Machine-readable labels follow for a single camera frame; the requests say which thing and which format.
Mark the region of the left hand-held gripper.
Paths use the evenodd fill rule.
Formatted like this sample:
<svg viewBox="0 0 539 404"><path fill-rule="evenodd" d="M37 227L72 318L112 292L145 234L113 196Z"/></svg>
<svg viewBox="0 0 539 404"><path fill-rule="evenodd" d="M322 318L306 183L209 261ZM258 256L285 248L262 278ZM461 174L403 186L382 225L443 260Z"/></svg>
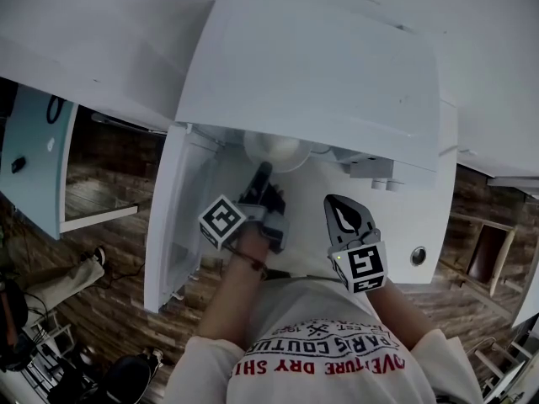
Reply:
<svg viewBox="0 0 539 404"><path fill-rule="evenodd" d="M222 194L200 214L200 232L214 248L222 250L237 239L244 225L253 223L269 240L272 253L284 251L290 225L285 218L284 190L270 184L272 170L269 162L262 162L238 201Z"/></svg>

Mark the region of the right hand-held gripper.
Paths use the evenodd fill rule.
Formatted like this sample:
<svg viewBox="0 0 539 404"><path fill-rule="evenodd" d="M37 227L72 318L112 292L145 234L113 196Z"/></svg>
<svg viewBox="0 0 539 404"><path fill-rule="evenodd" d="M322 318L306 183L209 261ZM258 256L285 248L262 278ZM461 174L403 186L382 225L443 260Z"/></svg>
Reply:
<svg viewBox="0 0 539 404"><path fill-rule="evenodd" d="M382 288L387 281L387 250L371 212L343 195L323 201L329 240L328 258L351 294Z"/></svg>

